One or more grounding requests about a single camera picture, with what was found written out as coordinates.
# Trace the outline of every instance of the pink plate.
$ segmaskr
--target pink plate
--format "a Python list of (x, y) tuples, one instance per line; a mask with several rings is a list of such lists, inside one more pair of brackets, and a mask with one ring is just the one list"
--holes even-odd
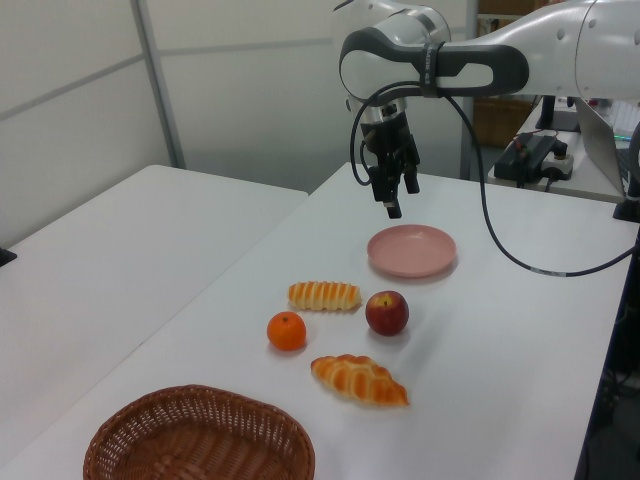
[(456, 243), (437, 228), (399, 225), (374, 235), (367, 245), (369, 260), (398, 277), (426, 277), (445, 270), (456, 258)]

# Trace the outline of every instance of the white wall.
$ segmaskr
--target white wall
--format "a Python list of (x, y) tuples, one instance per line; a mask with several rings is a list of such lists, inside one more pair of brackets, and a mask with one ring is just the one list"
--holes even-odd
[(129, 0), (0, 0), (0, 245), (169, 163)]
[[(352, 115), (330, 33), (338, 3), (142, 1), (187, 168), (311, 192), (348, 161)], [(429, 4), (466, 38), (473, 1)], [(458, 177), (461, 121), (445, 101), (410, 105), (420, 171)]]

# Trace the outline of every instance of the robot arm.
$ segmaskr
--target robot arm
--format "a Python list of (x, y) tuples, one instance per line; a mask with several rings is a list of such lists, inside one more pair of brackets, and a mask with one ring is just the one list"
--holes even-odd
[[(350, 0), (334, 10), (340, 78), (353, 112), (379, 89), (415, 82), (423, 96), (505, 94), (640, 98), (640, 0), (580, 0), (539, 9), (492, 34), (450, 42), (428, 7)], [(378, 96), (362, 115), (376, 200), (399, 217), (397, 185), (410, 193), (419, 163), (404, 97)]]

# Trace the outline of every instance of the laptop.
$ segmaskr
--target laptop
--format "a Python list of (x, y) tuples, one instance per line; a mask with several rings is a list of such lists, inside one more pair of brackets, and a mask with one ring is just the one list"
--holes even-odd
[(613, 128), (584, 100), (575, 99), (578, 123), (587, 155), (624, 197), (629, 188), (629, 149), (619, 149)]

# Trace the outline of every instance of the cardboard box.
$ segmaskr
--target cardboard box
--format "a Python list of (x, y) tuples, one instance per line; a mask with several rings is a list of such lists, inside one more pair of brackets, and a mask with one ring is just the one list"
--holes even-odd
[(531, 103), (502, 98), (476, 98), (473, 129), (482, 146), (505, 148), (531, 112)]

